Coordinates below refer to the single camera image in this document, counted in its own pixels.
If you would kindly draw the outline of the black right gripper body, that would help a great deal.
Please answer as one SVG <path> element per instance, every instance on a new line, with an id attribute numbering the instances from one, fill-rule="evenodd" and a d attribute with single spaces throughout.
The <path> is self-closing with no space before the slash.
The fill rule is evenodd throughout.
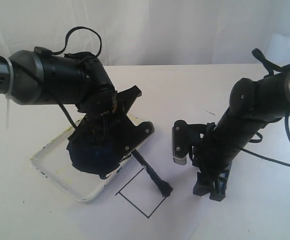
<path id="1" fill-rule="evenodd" d="M 230 145 L 218 140 L 205 139 L 194 146 L 192 165 L 214 179 L 232 163 L 234 158 L 235 151 Z"/>

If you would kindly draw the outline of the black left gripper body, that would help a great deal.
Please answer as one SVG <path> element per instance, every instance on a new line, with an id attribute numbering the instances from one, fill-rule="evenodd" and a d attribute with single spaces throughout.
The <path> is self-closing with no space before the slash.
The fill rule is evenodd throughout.
<path id="1" fill-rule="evenodd" d="M 127 114 L 140 96 L 142 91 L 137 86 L 118 92 L 113 85 L 102 84 L 90 91 L 77 104 L 78 111 L 85 116 L 68 138 L 67 149 L 122 150 L 122 125 L 125 121 L 133 123 Z"/>

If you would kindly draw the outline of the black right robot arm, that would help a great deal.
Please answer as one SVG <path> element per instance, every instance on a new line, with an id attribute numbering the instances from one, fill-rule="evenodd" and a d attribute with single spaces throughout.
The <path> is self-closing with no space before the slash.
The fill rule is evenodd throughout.
<path id="1" fill-rule="evenodd" d="M 233 159 L 266 125 L 290 116 L 290 69 L 253 81 L 235 83 L 229 107 L 194 147 L 193 165 L 200 171 L 193 194 L 222 201 Z"/>

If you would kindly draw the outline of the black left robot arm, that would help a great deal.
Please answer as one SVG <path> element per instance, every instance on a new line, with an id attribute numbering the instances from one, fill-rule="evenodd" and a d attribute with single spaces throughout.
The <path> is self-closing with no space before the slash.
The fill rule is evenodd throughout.
<path id="1" fill-rule="evenodd" d="M 144 139 L 127 113 L 141 90 L 118 92 L 100 60 L 89 52 L 56 56 L 36 47 L 0 56 L 0 94 L 19 105 L 74 105 L 84 114 L 70 142 L 136 148 Z"/>

